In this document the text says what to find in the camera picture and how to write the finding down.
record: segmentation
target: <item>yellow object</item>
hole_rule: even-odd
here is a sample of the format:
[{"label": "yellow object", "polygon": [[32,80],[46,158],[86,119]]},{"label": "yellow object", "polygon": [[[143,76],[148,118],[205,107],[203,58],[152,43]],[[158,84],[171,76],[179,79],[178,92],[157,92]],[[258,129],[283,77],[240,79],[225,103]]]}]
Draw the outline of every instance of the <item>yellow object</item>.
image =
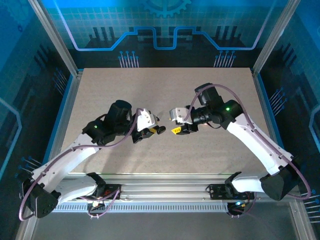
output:
[{"label": "yellow object", "polygon": [[155,130],[154,128],[149,128],[150,132],[152,132],[153,134],[155,134],[157,132],[157,130]]},{"label": "yellow object", "polygon": [[174,134],[178,134],[178,133],[181,132],[181,127],[178,126],[178,127],[174,128],[174,129],[172,129],[171,132],[173,132]]}]

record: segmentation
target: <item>beige tabletop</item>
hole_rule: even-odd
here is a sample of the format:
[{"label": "beige tabletop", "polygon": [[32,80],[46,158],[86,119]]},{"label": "beige tabletop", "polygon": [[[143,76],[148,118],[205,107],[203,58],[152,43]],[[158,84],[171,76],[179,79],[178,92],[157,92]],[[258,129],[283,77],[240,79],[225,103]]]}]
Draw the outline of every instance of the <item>beige tabletop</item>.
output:
[{"label": "beige tabletop", "polygon": [[[73,172],[118,173],[248,173],[263,165],[235,136],[224,129],[201,125],[199,131],[178,136],[169,120],[169,110],[191,103],[194,89],[205,83],[231,88],[243,101],[249,115],[267,133],[267,126],[249,68],[86,68],[79,85],[62,149],[81,133],[88,122],[107,113],[118,99],[136,108],[146,108],[160,117],[167,131],[133,144],[102,149]],[[226,102],[232,96],[218,93]]]}]

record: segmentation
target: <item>glass wall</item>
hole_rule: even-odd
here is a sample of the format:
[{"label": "glass wall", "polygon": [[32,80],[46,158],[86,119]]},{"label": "glass wall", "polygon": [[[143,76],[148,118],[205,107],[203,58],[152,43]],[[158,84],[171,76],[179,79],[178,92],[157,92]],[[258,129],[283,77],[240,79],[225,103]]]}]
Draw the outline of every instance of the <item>glass wall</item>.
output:
[{"label": "glass wall", "polygon": [[284,147],[305,159],[314,190],[305,203],[320,233],[320,1],[300,2],[260,75]]},{"label": "glass wall", "polygon": [[20,221],[17,175],[44,158],[70,73],[28,1],[0,3],[0,239]]},{"label": "glass wall", "polygon": [[287,0],[43,0],[78,68],[252,67]]}]

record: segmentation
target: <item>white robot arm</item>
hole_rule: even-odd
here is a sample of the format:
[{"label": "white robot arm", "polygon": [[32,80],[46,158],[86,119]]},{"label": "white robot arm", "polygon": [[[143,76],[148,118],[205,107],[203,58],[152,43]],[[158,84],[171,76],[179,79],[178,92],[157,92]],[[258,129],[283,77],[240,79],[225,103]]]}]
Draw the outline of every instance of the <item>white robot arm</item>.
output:
[{"label": "white robot arm", "polygon": [[[229,92],[230,89],[218,85]],[[176,135],[198,131],[198,125],[213,122],[241,140],[261,161],[266,171],[259,175],[236,172],[225,181],[225,191],[229,197],[244,192],[266,193],[270,198],[280,201],[302,179],[308,190],[308,183],[301,174],[303,162],[298,157],[278,146],[250,118],[238,102],[224,102],[216,88],[206,83],[195,89],[201,105],[195,109],[193,104],[173,108],[170,118],[180,125],[172,130]]]},{"label": "white robot arm", "polygon": [[[79,197],[103,198],[121,186],[106,184],[96,173],[61,182],[76,166],[101,148],[116,147],[129,136],[133,143],[146,139],[155,133],[161,134],[166,128],[158,126],[159,119],[146,109],[138,108],[132,116],[131,105],[123,100],[114,102],[108,113],[91,121],[82,130],[76,140],[59,155],[31,173],[22,172],[21,207],[19,218],[23,218],[23,209],[27,206],[37,218],[43,218],[63,202]],[[115,144],[106,145],[116,136],[124,138]]]}]

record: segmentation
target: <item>cable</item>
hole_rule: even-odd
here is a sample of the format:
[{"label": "cable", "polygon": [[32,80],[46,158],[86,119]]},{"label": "cable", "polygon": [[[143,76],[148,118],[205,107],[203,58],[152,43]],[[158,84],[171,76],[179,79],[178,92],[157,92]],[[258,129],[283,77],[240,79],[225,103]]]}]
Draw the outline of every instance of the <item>cable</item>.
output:
[{"label": "cable", "polygon": [[241,212],[241,213],[242,213],[241,215],[238,215],[238,218],[241,218],[241,217],[245,216],[246,214],[248,214],[248,213],[252,210],[252,208],[254,207],[254,205],[256,204],[256,201],[257,201],[257,193],[254,192],[253,194],[254,194],[254,199],[253,199],[253,201],[252,201],[251,206],[248,208],[247,211],[241,211],[241,210],[233,209],[233,210],[236,211],[236,212]]},{"label": "cable", "polygon": [[105,117],[105,116],[107,116],[106,113],[105,113],[105,114],[102,114],[101,116],[98,116],[95,120],[100,120],[100,119],[102,119],[102,118]]},{"label": "cable", "polygon": [[306,191],[307,191],[307,194],[306,196],[296,196],[296,195],[292,195],[292,194],[287,194],[295,199],[299,199],[299,200],[307,200],[308,198],[311,197],[311,188],[310,188],[310,185],[308,183],[308,181],[306,180],[306,178],[303,176],[303,174],[299,171],[299,169],[284,155],[282,155],[282,153],[276,148],[274,147],[254,126],[254,124],[251,122],[251,119],[245,109],[245,106],[243,105],[242,101],[240,100],[240,98],[237,96],[236,93],[234,93],[230,88],[226,87],[226,86],[223,86],[221,84],[216,84],[216,83],[211,83],[210,85],[207,85],[205,86],[204,88],[202,88],[199,92],[197,92],[197,94],[194,96],[191,104],[190,104],[190,107],[189,107],[189,111],[186,115],[186,117],[184,118],[184,121],[186,121],[189,117],[190,117],[190,114],[191,114],[191,111],[192,111],[192,107],[194,106],[198,96],[205,90],[209,89],[209,88],[214,88],[214,87],[219,87],[219,88],[222,88],[224,90],[227,90],[229,93],[231,93],[234,98],[237,100],[237,102],[239,103],[239,105],[241,106],[242,110],[243,110],[243,114],[247,120],[247,122],[249,123],[250,127],[251,127],[251,130],[254,131],[257,136],[268,146],[270,147],[280,158],[282,158],[287,164],[289,164],[293,169],[294,171],[297,173],[297,175],[300,177],[300,179],[302,180],[303,184],[305,185],[305,188],[306,188]]},{"label": "cable", "polygon": [[91,214],[90,210],[88,210],[87,214],[88,214],[91,218],[97,218],[97,219],[98,219],[98,218],[102,217],[103,215],[105,215],[105,214],[109,211],[109,209],[110,209],[110,208],[112,207],[112,205],[115,203],[115,200],[116,200],[116,198],[117,198],[117,196],[118,196],[119,193],[120,193],[120,190],[118,189],[118,190],[116,191],[116,193],[115,193],[112,201],[109,203],[108,207],[106,207],[105,210],[104,210],[102,213],[97,213],[96,215],[93,215],[93,214]]},{"label": "cable", "polygon": [[98,149],[102,149],[102,148],[113,148],[113,147],[117,147],[120,144],[122,144],[133,132],[133,130],[135,129],[135,126],[137,124],[138,121],[138,115],[140,113],[140,111],[143,111],[143,109],[141,108],[137,108],[136,112],[135,112],[135,117],[132,123],[132,126],[130,128],[130,130],[128,131],[128,133],[118,142],[111,144],[111,145],[106,145],[106,146],[98,146],[98,145],[80,145],[80,146],[75,146],[72,148],[69,148],[68,150],[64,151],[63,153],[61,153],[61,155],[57,156],[51,163],[49,163],[49,165],[43,170],[43,172],[33,181],[33,183],[31,184],[31,186],[29,187],[29,189],[26,191],[25,195],[23,196],[23,199],[21,201],[21,205],[19,208],[19,219],[21,221],[26,221],[29,218],[31,218],[32,216],[34,216],[34,214],[30,214],[27,217],[24,217],[24,209],[25,209],[25,205],[27,202],[28,197],[30,196],[31,191],[34,189],[34,187],[36,186],[36,184],[41,180],[41,178],[43,176],[46,175],[46,173],[49,171],[49,169],[57,162],[59,161],[61,158],[63,158],[65,155],[69,154],[70,152],[73,152],[77,149],[83,149],[83,148],[98,148]]},{"label": "cable", "polygon": [[112,197],[113,195],[115,195],[118,190],[119,190],[119,188],[117,190],[113,191],[112,193],[109,193],[108,195],[102,197],[102,198],[95,198],[95,197],[89,198],[86,196],[81,196],[80,198],[84,199],[84,200],[88,200],[88,201],[103,201],[103,200],[106,200],[106,199]]},{"label": "cable", "polygon": [[210,123],[206,123],[209,127],[211,127],[211,128],[213,128],[213,129],[219,129],[219,128],[221,128],[221,125],[220,126],[217,126],[217,127],[214,127],[214,126],[212,126]]}]

